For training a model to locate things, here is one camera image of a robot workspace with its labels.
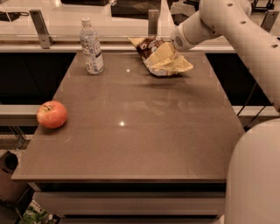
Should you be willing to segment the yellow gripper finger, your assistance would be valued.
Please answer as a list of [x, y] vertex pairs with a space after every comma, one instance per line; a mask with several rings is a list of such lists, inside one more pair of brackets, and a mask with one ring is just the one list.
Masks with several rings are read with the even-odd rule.
[[193, 65], [180, 53], [175, 53], [164, 62], [164, 70], [167, 74], [179, 74], [191, 69]]
[[174, 53], [175, 49], [173, 45], [170, 42], [165, 42], [145, 60], [145, 63], [149, 67], [154, 66], [170, 58]]

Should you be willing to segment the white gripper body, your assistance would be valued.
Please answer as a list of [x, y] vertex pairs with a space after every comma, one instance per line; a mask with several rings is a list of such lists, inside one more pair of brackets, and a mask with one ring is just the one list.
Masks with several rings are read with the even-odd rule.
[[213, 37], [214, 31], [200, 17], [189, 17], [172, 31], [171, 43], [177, 51], [186, 52]]

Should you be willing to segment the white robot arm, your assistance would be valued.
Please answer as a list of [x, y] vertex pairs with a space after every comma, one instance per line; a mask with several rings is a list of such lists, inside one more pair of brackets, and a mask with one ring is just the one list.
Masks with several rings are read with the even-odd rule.
[[[170, 41], [185, 52], [219, 36], [234, 48], [275, 111], [280, 108], [279, 40], [249, 17], [248, 0], [199, 0]], [[258, 123], [236, 143], [227, 168], [224, 224], [280, 224], [280, 120]]]

